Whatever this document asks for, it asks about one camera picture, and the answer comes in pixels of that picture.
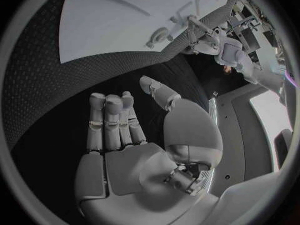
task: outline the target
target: black mesh fabric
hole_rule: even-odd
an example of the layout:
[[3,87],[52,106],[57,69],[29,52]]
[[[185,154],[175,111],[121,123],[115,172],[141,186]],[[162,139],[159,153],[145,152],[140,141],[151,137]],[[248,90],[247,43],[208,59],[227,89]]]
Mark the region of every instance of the black mesh fabric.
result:
[[[228,20],[235,1],[228,0],[202,22],[214,28]],[[162,52],[114,52],[61,64],[63,4],[64,0],[48,0],[27,24],[11,54],[2,91],[3,124],[10,148],[34,122],[69,97],[112,77],[168,61],[189,45],[184,32]]]

